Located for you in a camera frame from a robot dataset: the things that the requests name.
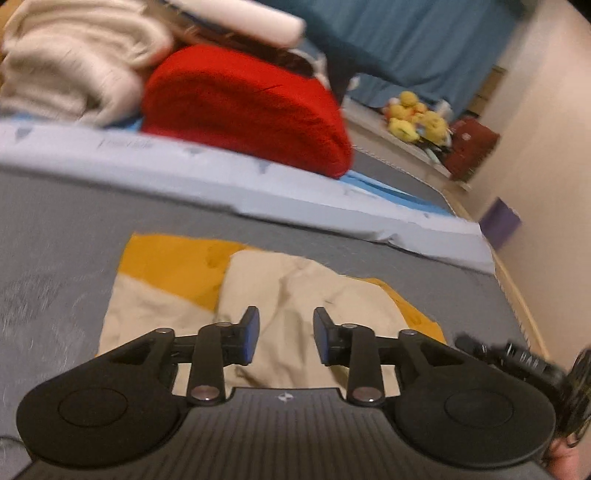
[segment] white foam roll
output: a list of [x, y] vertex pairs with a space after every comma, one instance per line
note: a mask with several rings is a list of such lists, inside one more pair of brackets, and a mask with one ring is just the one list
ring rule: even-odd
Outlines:
[[172, 0], [196, 17], [278, 48], [296, 46], [306, 22], [251, 0]]

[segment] yellow plush toy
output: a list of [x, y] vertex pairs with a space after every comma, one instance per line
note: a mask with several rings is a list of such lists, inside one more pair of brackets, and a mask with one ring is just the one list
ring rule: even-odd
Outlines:
[[413, 112], [410, 108], [405, 108], [402, 105], [390, 105], [389, 116], [386, 115], [387, 120], [396, 118], [398, 120], [409, 120]]
[[447, 122], [438, 113], [425, 112], [419, 124], [423, 126], [421, 137], [436, 145], [444, 145], [447, 142]]
[[388, 123], [388, 130], [393, 136], [399, 138], [403, 142], [413, 143], [419, 139], [417, 130], [411, 122], [406, 120], [391, 118]]
[[401, 92], [398, 98], [400, 99], [400, 105], [405, 108], [413, 108], [418, 103], [418, 96], [408, 90]]
[[427, 108], [427, 105], [425, 105], [422, 102], [419, 102], [415, 106], [413, 106], [413, 109], [415, 113], [425, 113], [427, 110], [429, 110]]

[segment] gray fabric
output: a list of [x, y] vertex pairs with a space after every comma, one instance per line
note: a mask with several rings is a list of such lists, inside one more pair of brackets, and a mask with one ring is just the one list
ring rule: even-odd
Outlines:
[[[446, 205], [430, 187], [366, 155], [358, 155], [354, 169]], [[119, 257], [133, 232], [302, 255], [342, 274], [386, 281], [439, 322], [448, 341], [466, 331], [486, 342], [523, 343], [493, 277], [385, 245], [15, 171], [0, 170], [0, 206], [0, 434], [17, 434], [16, 407], [28, 390], [96, 353]], [[25, 458], [0, 444], [0, 479], [12, 478]]]

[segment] yellow cloth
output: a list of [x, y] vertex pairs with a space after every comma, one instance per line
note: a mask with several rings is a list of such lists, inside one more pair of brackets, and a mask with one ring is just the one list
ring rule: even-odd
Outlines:
[[[236, 323], [249, 304], [261, 311], [255, 362], [227, 367], [228, 387], [343, 387], [346, 371], [318, 361], [311, 331], [316, 306], [337, 324], [365, 323], [377, 335], [397, 336], [409, 326], [444, 340], [436, 323], [375, 278], [338, 275], [306, 258], [236, 242], [134, 235], [113, 284], [99, 353], [158, 327], [181, 336], [215, 321]], [[395, 394], [392, 368], [383, 373], [387, 394]], [[188, 374], [189, 366], [180, 365], [175, 394], [185, 393]]]
[[[133, 235], [121, 257], [118, 273], [215, 312], [230, 257], [244, 249], [254, 247], [215, 239]], [[445, 343], [439, 325], [404, 300], [386, 282], [377, 278], [360, 280], [381, 287], [396, 303], [409, 328]]]

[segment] beige wall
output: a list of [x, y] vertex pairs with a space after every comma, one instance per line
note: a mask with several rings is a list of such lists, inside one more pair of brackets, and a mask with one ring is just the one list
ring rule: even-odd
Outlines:
[[502, 139], [465, 206], [479, 218], [498, 196], [519, 213], [499, 254], [570, 367], [591, 343], [591, 25], [566, 0], [541, 2], [482, 122]]

